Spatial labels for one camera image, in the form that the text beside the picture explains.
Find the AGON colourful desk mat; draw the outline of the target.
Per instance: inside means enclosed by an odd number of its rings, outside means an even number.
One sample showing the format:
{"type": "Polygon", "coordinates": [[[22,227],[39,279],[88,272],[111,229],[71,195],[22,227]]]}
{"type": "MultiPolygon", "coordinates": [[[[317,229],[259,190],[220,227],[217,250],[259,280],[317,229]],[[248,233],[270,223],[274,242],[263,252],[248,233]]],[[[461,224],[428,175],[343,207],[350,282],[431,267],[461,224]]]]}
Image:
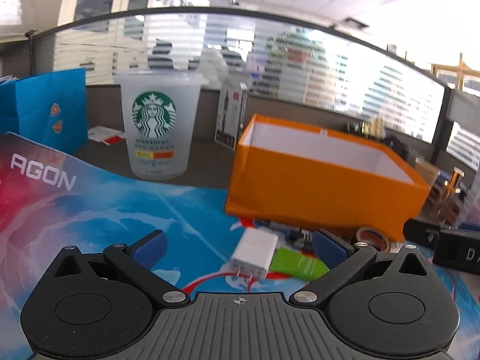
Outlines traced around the AGON colourful desk mat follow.
{"type": "Polygon", "coordinates": [[[141,182],[1,137],[3,359],[477,359],[479,277],[364,242],[312,282],[227,282],[245,228],[221,189],[141,182]],[[147,270],[126,254],[161,230],[147,270]]]}

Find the white USB charger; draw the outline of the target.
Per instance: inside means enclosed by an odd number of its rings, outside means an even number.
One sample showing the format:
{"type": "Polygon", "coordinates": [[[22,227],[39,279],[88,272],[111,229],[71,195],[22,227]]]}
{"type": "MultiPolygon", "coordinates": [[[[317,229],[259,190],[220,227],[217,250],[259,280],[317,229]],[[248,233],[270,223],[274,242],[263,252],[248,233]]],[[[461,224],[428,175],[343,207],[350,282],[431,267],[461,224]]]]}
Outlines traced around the white USB charger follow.
{"type": "Polygon", "coordinates": [[[247,227],[229,261],[226,280],[234,289],[246,289],[266,279],[278,244],[278,236],[260,228],[247,227]]]}

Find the orange cardboard box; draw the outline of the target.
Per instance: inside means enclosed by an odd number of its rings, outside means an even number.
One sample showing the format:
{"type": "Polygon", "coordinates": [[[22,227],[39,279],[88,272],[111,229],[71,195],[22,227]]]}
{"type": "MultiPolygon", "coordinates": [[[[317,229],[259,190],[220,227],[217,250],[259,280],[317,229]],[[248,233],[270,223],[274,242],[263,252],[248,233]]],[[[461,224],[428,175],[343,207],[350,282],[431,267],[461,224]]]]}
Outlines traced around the orange cardboard box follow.
{"type": "Polygon", "coordinates": [[[338,236],[368,227],[402,242],[430,190],[382,143],[255,114],[235,150],[224,208],[338,236]]]}

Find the brown tape roll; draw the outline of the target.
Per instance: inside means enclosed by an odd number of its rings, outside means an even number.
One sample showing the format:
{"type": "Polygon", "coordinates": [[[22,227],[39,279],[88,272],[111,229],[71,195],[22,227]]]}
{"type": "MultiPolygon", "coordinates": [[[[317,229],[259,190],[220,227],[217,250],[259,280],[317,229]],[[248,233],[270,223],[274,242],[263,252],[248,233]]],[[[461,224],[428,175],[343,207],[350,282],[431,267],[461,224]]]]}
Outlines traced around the brown tape roll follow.
{"type": "Polygon", "coordinates": [[[381,253],[391,250],[391,243],[378,230],[368,227],[359,228],[355,234],[356,242],[364,242],[381,253]]]}

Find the blue paper bag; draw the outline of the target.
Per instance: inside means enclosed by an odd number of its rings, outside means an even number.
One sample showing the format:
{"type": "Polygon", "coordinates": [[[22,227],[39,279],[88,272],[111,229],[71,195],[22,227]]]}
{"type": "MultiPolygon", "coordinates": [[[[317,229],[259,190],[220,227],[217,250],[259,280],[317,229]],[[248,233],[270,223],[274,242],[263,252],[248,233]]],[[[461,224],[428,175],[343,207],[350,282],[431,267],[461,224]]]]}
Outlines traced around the blue paper bag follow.
{"type": "Polygon", "coordinates": [[[1,132],[75,153],[88,139],[86,71],[75,68],[2,83],[1,132]]]}

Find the black mesh desk organizer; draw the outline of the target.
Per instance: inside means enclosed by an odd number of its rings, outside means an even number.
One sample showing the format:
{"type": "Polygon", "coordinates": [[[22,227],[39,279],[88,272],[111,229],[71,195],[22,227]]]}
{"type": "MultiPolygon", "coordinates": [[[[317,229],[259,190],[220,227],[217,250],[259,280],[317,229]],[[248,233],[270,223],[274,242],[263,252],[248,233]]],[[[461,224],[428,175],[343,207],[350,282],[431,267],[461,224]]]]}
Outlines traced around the black mesh desk organizer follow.
{"type": "Polygon", "coordinates": [[[413,155],[411,152],[410,148],[404,144],[402,141],[400,141],[399,138],[397,138],[394,135],[388,135],[385,130],[385,137],[383,139],[377,139],[373,138],[370,136],[365,136],[361,132],[361,123],[346,123],[342,127],[340,127],[340,131],[343,133],[349,133],[358,137],[363,137],[365,139],[369,139],[371,141],[377,141],[382,143],[383,145],[389,147],[391,150],[397,153],[397,155],[400,155],[400,157],[411,167],[415,166],[416,163],[416,157],[413,155]]]}

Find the yellow building block plate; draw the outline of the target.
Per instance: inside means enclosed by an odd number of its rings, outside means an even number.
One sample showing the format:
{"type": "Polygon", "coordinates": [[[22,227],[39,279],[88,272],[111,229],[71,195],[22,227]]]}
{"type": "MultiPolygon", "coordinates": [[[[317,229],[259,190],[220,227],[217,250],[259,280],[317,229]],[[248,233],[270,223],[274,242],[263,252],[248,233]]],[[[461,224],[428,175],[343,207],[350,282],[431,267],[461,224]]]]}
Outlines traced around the yellow building block plate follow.
{"type": "Polygon", "coordinates": [[[383,127],[383,118],[377,116],[368,122],[364,122],[361,127],[361,132],[367,137],[383,139],[386,135],[385,128],[383,127]]]}

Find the red white card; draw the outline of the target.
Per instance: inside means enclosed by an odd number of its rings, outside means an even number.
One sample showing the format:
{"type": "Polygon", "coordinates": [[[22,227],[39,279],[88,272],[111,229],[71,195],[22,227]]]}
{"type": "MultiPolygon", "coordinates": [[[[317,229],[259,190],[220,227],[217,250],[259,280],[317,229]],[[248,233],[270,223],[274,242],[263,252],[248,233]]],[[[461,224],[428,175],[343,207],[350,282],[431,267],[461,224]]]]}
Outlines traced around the red white card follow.
{"type": "Polygon", "coordinates": [[[88,130],[91,141],[111,146],[125,140],[125,133],[109,127],[95,126],[88,130]]]}

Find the blue black marker pen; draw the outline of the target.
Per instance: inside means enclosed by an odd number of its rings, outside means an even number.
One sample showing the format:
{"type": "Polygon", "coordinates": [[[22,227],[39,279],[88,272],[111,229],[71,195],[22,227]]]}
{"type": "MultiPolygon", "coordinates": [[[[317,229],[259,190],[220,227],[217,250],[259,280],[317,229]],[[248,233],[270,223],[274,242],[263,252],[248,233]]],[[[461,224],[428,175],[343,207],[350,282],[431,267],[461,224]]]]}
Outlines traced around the blue black marker pen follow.
{"type": "Polygon", "coordinates": [[[285,241],[289,246],[313,254],[311,231],[268,220],[260,220],[259,224],[273,231],[283,233],[285,241]]]}

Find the grey tall product box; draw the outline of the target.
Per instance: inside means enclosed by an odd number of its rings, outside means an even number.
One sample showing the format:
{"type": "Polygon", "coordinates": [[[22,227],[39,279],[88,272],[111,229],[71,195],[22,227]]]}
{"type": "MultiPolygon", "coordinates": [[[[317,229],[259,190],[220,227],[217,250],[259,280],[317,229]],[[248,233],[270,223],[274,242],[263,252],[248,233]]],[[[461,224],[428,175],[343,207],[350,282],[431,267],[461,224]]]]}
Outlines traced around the grey tall product box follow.
{"type": "Polygon", "coordinates": [[[241,135],[249,95],[245,80],[230,78],[221,86],[216,115],[215,142],[235,150],[241,135]]]}

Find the Starbucks plastic cup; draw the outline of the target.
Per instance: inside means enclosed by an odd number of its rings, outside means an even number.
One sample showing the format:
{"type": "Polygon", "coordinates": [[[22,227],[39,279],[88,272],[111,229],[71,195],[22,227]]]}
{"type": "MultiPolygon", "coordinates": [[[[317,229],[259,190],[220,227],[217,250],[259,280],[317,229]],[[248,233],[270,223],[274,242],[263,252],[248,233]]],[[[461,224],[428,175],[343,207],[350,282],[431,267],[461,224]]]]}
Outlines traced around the Starbucks plastic cup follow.
{"type": "Polygon", "coordinates": [[[167,180],[186,172],[201,88],[196,72],[138,72],[114,76],[133,174],[167,180]]]}

